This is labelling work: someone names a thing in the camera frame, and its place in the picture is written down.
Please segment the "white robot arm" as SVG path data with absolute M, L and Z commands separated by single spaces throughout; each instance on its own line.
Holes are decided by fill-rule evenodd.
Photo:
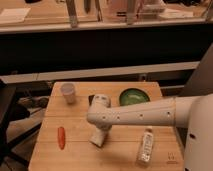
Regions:
M 213 94 L 173 97 L 121 107 L 97 94 L 87 121 L 99 129 L 112 125 L 177 126 L 187 128 L 183 171 L 213 171 Z

